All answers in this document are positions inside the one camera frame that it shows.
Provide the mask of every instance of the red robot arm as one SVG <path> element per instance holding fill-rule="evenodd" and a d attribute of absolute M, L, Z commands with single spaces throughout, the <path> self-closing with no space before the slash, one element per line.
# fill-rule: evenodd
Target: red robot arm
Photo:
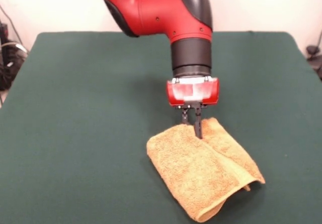
<path fill-rule="evenodd" d="M 195 108 L 199 112 L 199 108 L 217 103 L 219 82 L 210 77 L 212 12 L 209 0 L 104 1 L 127 36 L 166 34 L 169 38 L 174 77 L 167 84 L 170 105 Z"/>

